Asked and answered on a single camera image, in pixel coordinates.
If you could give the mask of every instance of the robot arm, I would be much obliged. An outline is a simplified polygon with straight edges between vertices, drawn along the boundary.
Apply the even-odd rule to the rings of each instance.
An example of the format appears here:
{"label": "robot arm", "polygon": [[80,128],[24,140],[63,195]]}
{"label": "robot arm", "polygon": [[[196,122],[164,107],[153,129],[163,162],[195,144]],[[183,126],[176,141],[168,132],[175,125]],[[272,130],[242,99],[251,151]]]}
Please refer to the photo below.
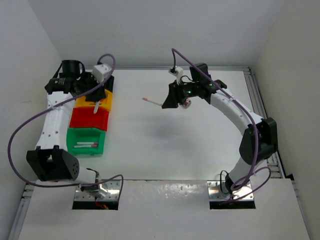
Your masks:
{"label": "robot arm", "polygon": [[[206,64],[200,63],[197,67],[210,77]],[[229,193],[232,193],[231,186],[237,180],[246,176],[252,167],[255,152],[255,135],[252,122],[232,99],[229,99],[221,90],[200,75],[193,67],[190,67],[192,76],[192,81],[190,82],[183,82],[181,80],[180,76],[183,75],[181,71],[182,68],[177,67],[169,71],[171,74],[177,76],[177,79],[169,84],[169,94],[164,101],[162,108],[177,108],[179,105],[185,106],[186,103],[189,103],[190,105],[191,102],[189,98],[198,96],[223,112],[223,114],[238,128],[242,135],[242,141],[239,148],[241,157],[225,178],[225,187]],[[216,80],[214,82],[233,97],[232,93],[227,88],[227,85],[222,81]],[[255,165],[255,167],[257,167],[264,159],[269,158],[278,150],[277,124],[272,118],[269,117],[264,119],[252,112],[241,102],[239,103],[251,115],[258,129],[259,145]]]}
{"label": "robot arm", "polygon": [[[80,73],[79,63],[74,60],[62,61],[60,78],[57,78],[59,72],[57,71],[45,86],[48,109],[71,99],[73,95],[82,94],[93,88],[102,82],[111,70],[111,67],[106,64],[98,64],[93,67],[92,73],[84,72],[84,69]],[[95,101],[106,97],[105,86],[101,89],[98,88],[87,97]],[[63,181],[74,184],[92,184],[101,181],[97,171],[81,167],[78,159],[68,152],[66,136],[74,105],[75,101],[72,100],[49,111],[45,116],[41,136],[35,150],[27,151],[27,162],[39,180],[43,182]],[[96,198],[103,198],[108,193],[103,184],[83,186],[81,190]]]}

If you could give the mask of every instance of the red wire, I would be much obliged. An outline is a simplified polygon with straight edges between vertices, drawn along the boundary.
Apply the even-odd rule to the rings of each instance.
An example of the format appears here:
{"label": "red wire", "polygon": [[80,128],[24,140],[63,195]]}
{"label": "red wire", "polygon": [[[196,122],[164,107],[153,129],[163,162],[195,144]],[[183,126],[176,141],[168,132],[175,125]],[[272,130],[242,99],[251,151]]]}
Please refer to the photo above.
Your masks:
{"label": "red wire", "polygon": [[100,207],[100,208],[102,208],[102,209],[104,209],[104,210],[108,209],[108,207],[107,207],[106,205],[104,205],[104,204],[101,205],[100,203],[97,202],[97,200],[95,200],[94,203],[95,203],[95,205],[96,205],[97,207]]}

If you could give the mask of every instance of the white tabletop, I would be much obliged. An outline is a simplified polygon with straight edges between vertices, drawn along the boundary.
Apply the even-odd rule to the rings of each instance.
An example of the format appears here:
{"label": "white tabletop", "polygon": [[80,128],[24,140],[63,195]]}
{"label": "white tabletop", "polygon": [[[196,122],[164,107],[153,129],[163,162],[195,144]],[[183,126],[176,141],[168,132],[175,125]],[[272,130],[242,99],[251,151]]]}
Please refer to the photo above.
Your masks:
{"label": "white tabletop", "polygon": [[[252,109],[242,71],[209,73]],[[188,109],[161,109],[142,100],[164,102],[175,80],[167,70],[116,70],[114,77],[104,154],[77,156],[81,166],[98,170],[103,178],[123,174],[136,180],[213,180],[235,166],[242,136],[205,100],[192,98]]]}
{"label": "white tabletop", "polygon": [[203,180],[127,180],[118,211],[72,210],[74,194],[75,187],[36,187],[19,240],[309,239],[290,179],[258,190],[256,209],[210,210]]}

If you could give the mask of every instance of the plastic storage bin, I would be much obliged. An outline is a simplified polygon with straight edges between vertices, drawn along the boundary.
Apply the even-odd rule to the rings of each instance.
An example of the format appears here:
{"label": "plastic storage bin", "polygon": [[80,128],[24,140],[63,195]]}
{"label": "plastic storage bin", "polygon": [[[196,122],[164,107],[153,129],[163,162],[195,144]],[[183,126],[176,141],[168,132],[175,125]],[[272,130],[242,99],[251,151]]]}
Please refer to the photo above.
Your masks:
{"label": "plastic storage bin", "polygon": [[[101,155],[104,153],[106,132],[97,128],[69,128],[66,146],[72,155]],[[78,142],[98,143],[97,147],[75,148]]]}
{"label": "plastic storage bin", "polygon": [[94,109],[94,106],[75,107],[72,111],[69,128],[96,128],[106,132],[109,112],[103,107],[99,107],[94,114]]}
{"label": "plastic storage bin", "polygon": [[[111,111],[111,106],[112,106],[112,92],[109,90],[104,90],[106,98],[102,99],[99,104],[99,108],[104,108],[108,112]],[[75,107],[76,108],[81,108],[81,107],[94,107],[96,105],[95,102],[93,101],[86,101],[86,96],[79,97],[75,101]]]}

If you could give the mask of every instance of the white marker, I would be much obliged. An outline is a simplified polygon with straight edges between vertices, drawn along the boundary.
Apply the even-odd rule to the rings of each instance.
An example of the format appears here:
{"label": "white marker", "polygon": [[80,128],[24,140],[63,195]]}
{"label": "white marker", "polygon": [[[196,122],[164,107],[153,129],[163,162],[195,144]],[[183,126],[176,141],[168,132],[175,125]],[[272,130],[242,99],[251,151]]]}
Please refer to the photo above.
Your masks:
{"label": "white marker", "polygon": [[162,104],[161,103],[158,103],[158,102],[155,102],[155,101],[151,101],[151,100],[149,100],[148,98],[146,98],[146,97],[143,97],[142,98],[142,100],[145,100],[145,101],[147,101],[147,102],[149,102],[149,103],[152,103],[152,104],[155,104],[155,105],[158,105],[158,106],[162,106]]}
{"label": "white marker", "polygon": [[94,141],[78,141],[77,145],[98,145],[98,142]]}
{"label": "white marker", "polygon": [[82,149],[82,148],[96,148],[98,145],[75,145],[73,146],[75,149]]}
{"label": "white marker", "polygon": [[95,103],[94,110],[93,110],[93,114],[96,114],[96,113],[98,112],[99,104],[100,104],[100,101],[97,101],[97,102]]}

